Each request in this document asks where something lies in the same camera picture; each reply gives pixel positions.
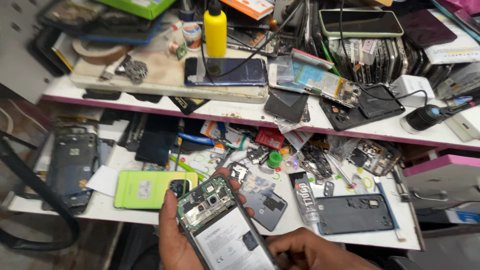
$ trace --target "phone charger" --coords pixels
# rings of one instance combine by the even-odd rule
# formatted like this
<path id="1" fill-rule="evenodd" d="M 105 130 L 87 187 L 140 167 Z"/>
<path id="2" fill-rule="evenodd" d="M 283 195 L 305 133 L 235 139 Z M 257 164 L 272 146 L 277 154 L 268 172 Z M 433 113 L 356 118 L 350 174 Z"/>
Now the phone charger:
<path id="1" fill-rule="evenodd" d="M 413 93 L 417 90 L 427 92 L 427 102 L 435 98 L 432 87 L 425 77 L 402 75 L 391 83 L 391 90 L 399 92 L 397 97 Z M 422 107 L 425 106 L 425 93 L 418 92 L 409 97 L 399 99 L 403 106 Z"/>

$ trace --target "glue tube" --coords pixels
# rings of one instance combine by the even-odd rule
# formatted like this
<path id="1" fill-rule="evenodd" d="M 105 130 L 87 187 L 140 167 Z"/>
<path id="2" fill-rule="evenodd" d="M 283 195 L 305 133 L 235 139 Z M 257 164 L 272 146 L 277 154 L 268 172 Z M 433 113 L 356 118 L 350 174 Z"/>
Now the glue tube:
<path id="1" fill-rule="evenodd" d="M 300 215 L 303 222 L 307 224 L 314 232 L 318 231 L 318 215 L 315 198 L 313 198 L 312 188 L 306 172 L 296 172 L 288 175 L 292 183 L 293 195 L 297 199 Z"/>

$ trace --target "tape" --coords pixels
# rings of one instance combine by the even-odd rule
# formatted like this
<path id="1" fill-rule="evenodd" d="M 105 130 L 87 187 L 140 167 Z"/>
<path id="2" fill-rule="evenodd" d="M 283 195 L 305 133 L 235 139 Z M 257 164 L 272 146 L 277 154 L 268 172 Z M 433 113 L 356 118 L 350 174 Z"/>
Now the tape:
<path id="1" fill-rule="evenodd" d="M 111 48 L 95 46 L 91 41 L 79 39 L 74 39 L 72 45 L 82 59 L 94 65 L 110 65 L 132 49 L 130 45 L 114 45 Z"/>

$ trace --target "blue smartphone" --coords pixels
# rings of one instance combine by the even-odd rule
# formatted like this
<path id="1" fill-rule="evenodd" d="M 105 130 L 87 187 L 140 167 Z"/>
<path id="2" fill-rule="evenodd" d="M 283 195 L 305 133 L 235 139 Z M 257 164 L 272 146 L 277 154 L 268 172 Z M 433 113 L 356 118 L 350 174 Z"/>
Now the blue smartphone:
<path id="1" fill-rule="evenodd" d="M 207 74 L 197 76 L 197 58 L 190 57 L 185 60 L 185 79 L 186 86 L 264 86 L 267 84 L 267 73 L 265 61 L 263 59 L 250 59 L 238 69 L 222 76 L 215 77 L 216 74 L 223 74 L 230 71 L 244 58 L 206 58 L 207 68 L 212 77 Z"/>

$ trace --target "blue pliers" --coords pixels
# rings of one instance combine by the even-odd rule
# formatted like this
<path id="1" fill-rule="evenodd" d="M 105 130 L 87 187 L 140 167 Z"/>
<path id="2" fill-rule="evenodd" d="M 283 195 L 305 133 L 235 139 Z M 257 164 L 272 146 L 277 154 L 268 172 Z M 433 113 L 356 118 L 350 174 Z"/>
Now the blue pliers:
<path id="1" fill-rule="evenodd" d="M 193 136 L 183 132 L 178 132 L 178 136 L 187 141 L 204 144 L 204 145 L 215 146 L 216 144 L 223 144 L 223 145 L 225 145 L 225 143 L 231 144 L 229 140 L 225 139 L 225 133 L 228 132 L 227 129 L 225 128 L 225 124 L 223 122 L 217 122 L 217 125 L 218 125 L 218 129 L 220 130 L 220 139 L 211 139 L 209 137 Z"/>

